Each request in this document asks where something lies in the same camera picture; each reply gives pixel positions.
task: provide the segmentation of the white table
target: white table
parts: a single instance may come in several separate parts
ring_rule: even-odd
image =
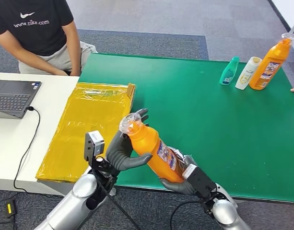
[[[51,188],[55,186],[53,183],[47,183],[49,187],[38,182],[35,175],[78,77],[0,73],[0,80],[42,82],[31,104],[41,117],[38,135],[22,166],[16,185],[28,192],[60,195]],[[13,179],[21,157],[33,137],[38,121],[35,111],[27,111],[19,120],[0,119],[0,189],[15,191]]]

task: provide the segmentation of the laptop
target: laptop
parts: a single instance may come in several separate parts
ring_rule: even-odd
[[[0,80],[0,118],[23,118],[41,85],[40,81]]]

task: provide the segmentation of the orange bottle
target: orange bottle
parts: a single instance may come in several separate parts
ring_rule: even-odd
[[[173,183],[184,181],[182,176],[185,170],[183,164],[161,140],[158,131],[144,125],[139,114],[132,113],[124,117],[121,121],[119,129],[131,139],[137,154],[152,154],[148,165],[159,178],[165,178]]]
[[[265,88],[279,68],[287,59],[290,48],[294,43],[294,34],[285,33],[277,45],[271,48],[256,70],[250,82],[255,90]]]

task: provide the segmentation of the green bottle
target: green bottle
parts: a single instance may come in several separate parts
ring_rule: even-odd
[[[235,76],[240,58],[237,56],[233,57],[231,61],[222,72],[219,83],[222,85],[229,85]]]

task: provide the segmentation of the yellow bag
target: yellow bag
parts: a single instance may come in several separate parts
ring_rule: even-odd
[[[56,133],[36,175],[37,179],[76,182],[87,167],[85,134],[99,130],[104,153],[132,106],[135,85],[78,83],[68,98]]]

